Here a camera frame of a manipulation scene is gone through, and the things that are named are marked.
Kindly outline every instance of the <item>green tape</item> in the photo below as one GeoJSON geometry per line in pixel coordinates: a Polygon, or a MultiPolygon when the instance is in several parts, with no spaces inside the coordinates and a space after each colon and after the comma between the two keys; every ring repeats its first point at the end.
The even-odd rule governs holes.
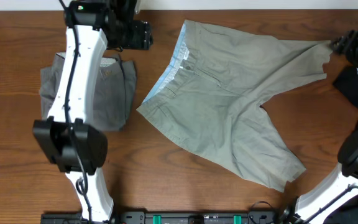
{"type": "Polygon", "coordinates": [[[234,215],[234,224],[241,224],[241,216],[240,215],[234,215]]]}
{"type": "Polygon", "coordinates": [[[154,215],[153,216],[153,224],[161,224],[161,215],[154,215]]]}

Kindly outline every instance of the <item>gray garment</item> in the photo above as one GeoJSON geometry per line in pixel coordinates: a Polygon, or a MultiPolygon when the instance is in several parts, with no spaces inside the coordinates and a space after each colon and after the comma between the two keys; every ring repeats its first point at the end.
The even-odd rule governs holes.
{"type": "Polygon", "coordinates": [[[328,43],[185,21],[170,65],[137,110],[178,146],[283,192],[305,167],[260,106],[326,78],[328,43]]]}
{"type": "MultiPolygon", "coordinates": [[[[119,55],[113,55],[112,58],[115,58],[115,63],[103,64],[102,61],[96,78],[94,118],[91,125],[100,131],[117,131],[125,125],[135,95],[136,71],[133,61],[122,62],[119,55]]],[[[41,69],[40,96],[43,119],[47,119],[55,100],[64,61],[61,54],[56,54],[53,65],[41,69]]]]}

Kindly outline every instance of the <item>white wall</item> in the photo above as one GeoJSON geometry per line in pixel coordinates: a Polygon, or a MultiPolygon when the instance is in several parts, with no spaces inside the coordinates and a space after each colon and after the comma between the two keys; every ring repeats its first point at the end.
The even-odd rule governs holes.
{"type": "MultiPolygon", "coordinates": [[[[58,0],[0,0],[0,11],[61,9],[58,0]]],[[[358,0],[143,0],[142,9],[358,9],[358,0]]]]}

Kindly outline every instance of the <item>wooden tabletop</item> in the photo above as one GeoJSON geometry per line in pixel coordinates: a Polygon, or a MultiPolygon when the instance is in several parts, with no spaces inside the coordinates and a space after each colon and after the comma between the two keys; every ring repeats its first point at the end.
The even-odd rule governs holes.
{"type": "MultiPolygon", "coordinates": [[[[241,211],[259,200],[280,207],[331,172],[358,118],[358,110],[331,85],[347,65],[344,57],[331,56],[324,65],[326,80],[264,104],[288,148],[307,168],[284,194],[186,152],[135,109],[168,65],[185,19],[279,39],[326,40],[358,30],[358,11],[142,11],[139,18],[151,23],[154,45],[121,54],[135,61],[136,94],[124,130],[106,133],[103,171],[120,209],[241,211]]],[[[40,118],[40,69],[64,50],[62,12],[0,12],[0,223],[39,223],[43,212],[81,209],[71,183],[48,163],[32,135],[32,123],[40,118]]]]}

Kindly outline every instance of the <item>brown wood surface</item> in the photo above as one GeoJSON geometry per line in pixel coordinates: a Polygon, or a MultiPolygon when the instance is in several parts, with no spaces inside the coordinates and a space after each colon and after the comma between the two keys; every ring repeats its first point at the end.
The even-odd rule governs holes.
{"type": "MultiPolygon", "coordinates": [[[[307,168],[285,194],[180,149],[135,109],[168,65],[185,19],[279,39],[326,40],[358,30],[358,11],[142,11],[139,18],[151,23],[154,45],[121,54],[136,63],[136,95],[124,130],[106,133],[103,169],[116,204],[149,211],[239,211],[265,200],[279,207],[330,173],[358,118],[358,110],[331,85],[347,65],[344,57],[331,56],[324,65],[326,80],[274,96],[264,105],[307,168]]],[[[48,163],[32,135],[32,123],[40,118],[40,69],[64,50],[62,12],[0,12],[0,223],[39,223],[43,212],[81,208],[68,179],[48,163]]]]}

